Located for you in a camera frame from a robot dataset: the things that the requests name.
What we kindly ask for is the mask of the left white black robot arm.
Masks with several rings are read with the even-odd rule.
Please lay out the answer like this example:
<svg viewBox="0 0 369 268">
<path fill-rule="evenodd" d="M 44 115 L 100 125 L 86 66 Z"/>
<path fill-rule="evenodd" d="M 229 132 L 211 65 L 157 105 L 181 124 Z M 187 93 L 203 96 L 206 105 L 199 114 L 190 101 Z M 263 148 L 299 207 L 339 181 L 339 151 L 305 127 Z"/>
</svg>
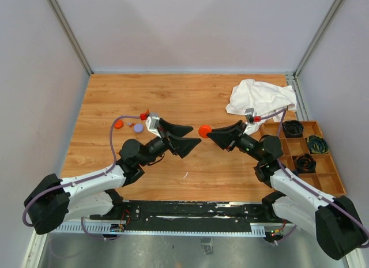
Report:
<svg viewBox="0 0 369 268">
<path fill-rule="evenodd" d="M 143 167 L 158 163 L 166 152 L 184 158 L 201 142 L 187 136 L 191 126 L 172 124 L 154 114 L 144 115 L 143 120 L 154 139 L 146 144 L 126 140 L 112 154 L 111 165 L 75 177 L 45 176 L 24 201 L 23 224 L 43 235 L 63 222 L 91 215 L 115 220 L 123 214 L 117 188 L 135 183 L 144 174 Z"/>
</svg>

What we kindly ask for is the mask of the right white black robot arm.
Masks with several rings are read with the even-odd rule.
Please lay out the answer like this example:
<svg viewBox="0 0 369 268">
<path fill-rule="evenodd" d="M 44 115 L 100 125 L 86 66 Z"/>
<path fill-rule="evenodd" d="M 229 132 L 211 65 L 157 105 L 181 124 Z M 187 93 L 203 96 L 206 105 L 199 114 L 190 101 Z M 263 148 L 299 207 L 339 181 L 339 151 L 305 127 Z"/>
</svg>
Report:
<svg viewBox="0 0 369 268">
<path fill-rule="evenodd" d="M 246 134 L 246 124 L 238 121 L 207 133 L 218 147 L 238 148 L 257 160 L 254 168 L 258 180 L 275 191 L 263 200 L 262 217 L 273 222 L 285 219 L 314 236 L 320 248 L 339 260 L 357 248 L 368 248 L 368 230 L 363 226 L 353 202 L 313 187 L 295 175 L 280 161 L 281 139 L 263 135 L 260 140 Z"/>
</svg>

